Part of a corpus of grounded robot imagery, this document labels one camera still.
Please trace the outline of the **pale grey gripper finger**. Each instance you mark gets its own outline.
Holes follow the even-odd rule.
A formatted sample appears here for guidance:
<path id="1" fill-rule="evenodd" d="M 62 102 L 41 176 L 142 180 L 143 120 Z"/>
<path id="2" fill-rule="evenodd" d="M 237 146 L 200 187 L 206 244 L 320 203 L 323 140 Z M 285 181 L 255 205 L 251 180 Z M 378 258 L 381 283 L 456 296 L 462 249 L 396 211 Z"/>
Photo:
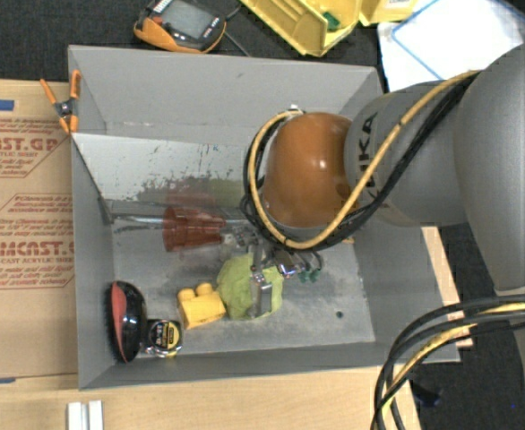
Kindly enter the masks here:
<path id="1" fill-rule="evenodd" d="M 256 273 L 250 281 L 250 292 L 252 305 L 250 307 L 251 317 L 260 317 L 271 311 L 271 297 L 273 285 L 262 273 Z"/>

